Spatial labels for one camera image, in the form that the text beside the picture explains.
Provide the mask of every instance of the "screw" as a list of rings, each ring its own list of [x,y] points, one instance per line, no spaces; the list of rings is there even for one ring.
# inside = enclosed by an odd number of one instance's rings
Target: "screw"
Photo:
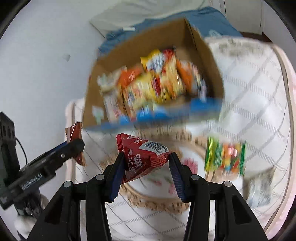
[[[68,187],[70,187],[72,185],[72,182],[70,182],[70,181],[66,181],[66,182],[64,182],[64,187],[65,188],[68,188]]]
[[[230,181],[225,181],[225,182],[224,182],[224,185],[225,185],[226,187],[231,187],[231,186],[232,186],[232,183],[231,183]]]
[[[96,176],[96,179],[98,181],[103,180],[104,178],[105,178],[105,176],[103,174],[99,174],[99,175]]]
[[[191,179],[192,180],[199,180],[199,178],[200,178],[200,176],[199,175],[196,175],[196,174],[193,174],[193,175],[191,175]]]

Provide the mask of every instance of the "white pillow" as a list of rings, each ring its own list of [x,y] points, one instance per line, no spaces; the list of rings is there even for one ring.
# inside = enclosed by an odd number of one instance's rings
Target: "white pillow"
[[[94,16],[90,23],[105,36],[107,32],[169,15],[210,6],[209,0],[126,0]]]

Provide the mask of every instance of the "blue cloth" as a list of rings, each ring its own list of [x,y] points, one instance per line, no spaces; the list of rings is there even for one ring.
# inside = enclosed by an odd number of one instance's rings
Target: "blue cloth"
[[[242,36],[240,32],[231,26],[221,12],[212,7],[205,7],[198,10],[176,13],[162,19],[146,19],[142,23],[132,26],[135,28],[135,31],[124,31],[123,29],[112,31],[106,35],[106,41],[99,47],[100,54],[109,53],[120,42],[128,40],[133,35],[149,27],[176,18],[186,18],[192,26],[199,30],[203,37],[216,35]]]

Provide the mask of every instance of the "barcode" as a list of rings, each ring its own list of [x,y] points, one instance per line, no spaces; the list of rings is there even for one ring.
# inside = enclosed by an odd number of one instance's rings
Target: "barcode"
[[[140,150],[147,150],[152,151],[156,153],[157,155],[160,155],[162,153],[169,152],[169,149],[162,145],[161,143],[153,142],[153,141],[147,141],[144,144],[142,144],[139,147]]]

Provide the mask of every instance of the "orange snack packet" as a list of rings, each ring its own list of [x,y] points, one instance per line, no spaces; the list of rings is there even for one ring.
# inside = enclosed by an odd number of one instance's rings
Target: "orange snack packet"
[[[181,79],[186,86],[187,93],[198,95],[202,85],[202,78],[197,67],[191,62],[180,61],[179,59],[177,59],[176,66]]]
[[[184,84],[177,72],[175,55],[172,54],[167,59],[159,76],[161,99],[158,103],[164,103],[171,99],[175,100],[185,92]]]
[[[123,71],[118,79],[118,84],[122,88],[126,88],[131,82],[133,82],[140,74],[144,72],[142,65],[137,65],[133,68]]]

